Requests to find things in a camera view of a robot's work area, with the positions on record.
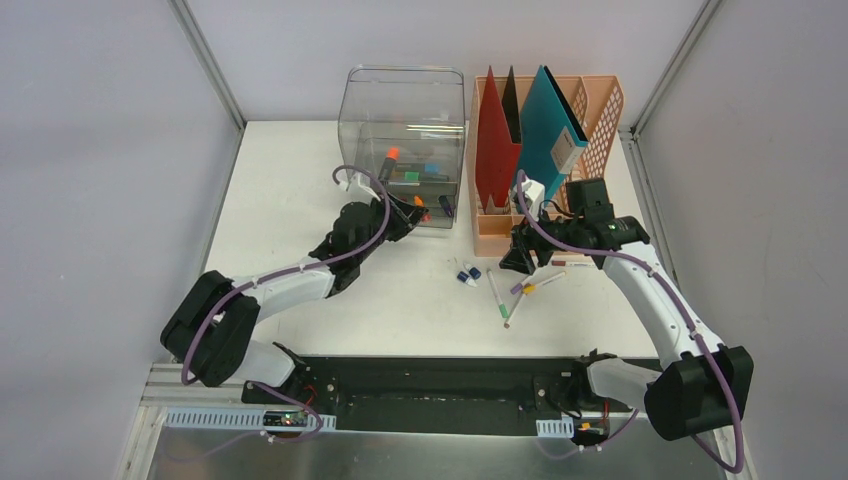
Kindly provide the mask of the white marker yellow cap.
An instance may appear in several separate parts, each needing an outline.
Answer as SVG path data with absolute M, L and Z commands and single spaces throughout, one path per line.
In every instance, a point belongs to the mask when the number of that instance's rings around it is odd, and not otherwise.
M 555 275 L 552 275 L 552 276 L 550 276 L 550 277 L 548 277 L 548 278 L 546 278 L 546 279 L 540 280 L 540 281 L 535 282 L 535 283 L 531 282 L 531 283 L 528 283 L 528 284 L 524 285 L 524 286 L 522 287 L 521 292 L 522 292 L 524 295 L 530 295 L 531 293 L 533 293 L 533 292 L 535 292 L 535 291 L 539 290 L 539 289 L 540 289 L 540 288 L 542 288 L 542 287 L 545 287 L 545 286 L 547 286 L 547 285 L 549 285 L 549 284 L 552 284 L 552 283 L 554 283 L 554 282 L 556 282 L 556 281 L 559 281 L 559 280 L 563 279 L 565 276 L 566 276 L 566 272 L 565 272 L 565 271 L 561 271 L 561 272 L 559 272 L 559 273 L 557 273 L 557 274 L 555 274 Z

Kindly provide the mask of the dark purple short marker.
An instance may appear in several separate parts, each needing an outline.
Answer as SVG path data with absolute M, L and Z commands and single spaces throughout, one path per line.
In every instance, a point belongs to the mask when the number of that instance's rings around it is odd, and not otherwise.
M 448 218 L 453 218 L 454 217 L 454 209 L 453 209 L 453 206 L 451 205 L 448 197 L 446 195 L 441 195 L 441 196 L 438 197 L 438 202 L 439 202 L 439 205 L 442 208 L 444 214 Z

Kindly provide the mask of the black highlighter green cap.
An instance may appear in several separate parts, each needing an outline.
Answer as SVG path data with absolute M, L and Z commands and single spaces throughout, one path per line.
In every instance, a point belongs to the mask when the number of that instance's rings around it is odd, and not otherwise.
M 391 184 L 418 184 L 420 182 L 420 174 L 418 172 L 395 172 L 390 178 Z

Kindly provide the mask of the black highlighter blue cap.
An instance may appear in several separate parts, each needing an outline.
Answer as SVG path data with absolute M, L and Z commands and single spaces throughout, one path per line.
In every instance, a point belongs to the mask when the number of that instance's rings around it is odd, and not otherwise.
M 402 162 L 396 164 L 395 170 L 398 172 L 418 172 L 427 174 L 439 174 L 441 172 L 440 166 L 435 163 Z

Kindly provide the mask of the black highlighter orange cap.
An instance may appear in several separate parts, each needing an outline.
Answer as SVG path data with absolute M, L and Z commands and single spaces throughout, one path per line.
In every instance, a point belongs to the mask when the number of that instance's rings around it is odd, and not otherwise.
M 395 170 L 397 160 L 399 157 L 399 148 L 398 147 L 390 147 L 387 151 L 387 154 L 383 160 L 383 163 L 378 172 L 378 180 L 380 182 L 388 182 L 391 178 L 393 171 Z

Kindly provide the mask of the clear grey drawer organizer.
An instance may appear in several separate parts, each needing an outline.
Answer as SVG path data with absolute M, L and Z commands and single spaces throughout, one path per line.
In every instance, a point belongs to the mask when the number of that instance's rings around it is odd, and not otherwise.
M 418 184 L 391 184 L 387 190 L 429 209 L 424 226 L 448 230 L 457 219 L 466 141 L 465 79 L 452 67 L 357 65 L 346 79 L 337 118 L 337 137 L 345 163 L 378 172 L 390 147 L 397 163 L 435 163 L 439 174 L 420 174 Z M 438 197 L 446 195 L 454 217 Z

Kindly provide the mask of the red folder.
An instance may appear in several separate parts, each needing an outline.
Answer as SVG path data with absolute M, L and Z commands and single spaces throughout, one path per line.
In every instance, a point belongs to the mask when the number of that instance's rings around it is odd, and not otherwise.
M 521 143 L 514 68 L 510 67 L 499 91 L 489 67 L 479 105 L 475 166 L 475 184 L 486 213 L 507 208 Z

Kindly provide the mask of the teal blue folder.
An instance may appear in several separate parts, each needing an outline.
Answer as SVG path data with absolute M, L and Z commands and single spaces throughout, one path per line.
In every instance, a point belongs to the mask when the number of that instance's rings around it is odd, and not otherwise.
M 588 146 L 581 122 L 550 69 L 541 65 L 520 110 L 517 170 L 541 183 L 551 200 Z

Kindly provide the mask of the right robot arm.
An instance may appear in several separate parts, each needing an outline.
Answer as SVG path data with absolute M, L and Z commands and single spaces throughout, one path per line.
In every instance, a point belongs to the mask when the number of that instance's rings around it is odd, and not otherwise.
M 660 362 L 654 371 L 594 354 L 569 380 L 569 400 L 583 410 L 605 398 L 638 409 L 669 441 L 723 427 L 739 435 L 754 369 L 750 354 L 728 346 L 695 313 L 641 223 L 615 215 L 602 179 L 570 182 L 566 193 L 569 214 L 552 218 L 543 186 L 519 176 L 512 194 L 524 218 L 511 229 L 501 268 L 530 275 L 556 252 L 589 257 L 629 302 Z

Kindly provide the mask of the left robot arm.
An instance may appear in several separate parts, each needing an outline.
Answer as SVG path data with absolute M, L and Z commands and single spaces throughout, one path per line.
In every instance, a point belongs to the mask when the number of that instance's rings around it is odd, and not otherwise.
M 305 378 L 294 353 L 253 339 L 256 325 L 284 310 L 340 294 L 384 242 L 406 237 L 429 216 L 421 203 L 391 198 L 350 202 L 324 240 L 300 263 L 256 279 L 201 275 L 160 334 L 161 345 L 206 387 L 230 379 L 266 384 L 281 404 L 297 402 Z

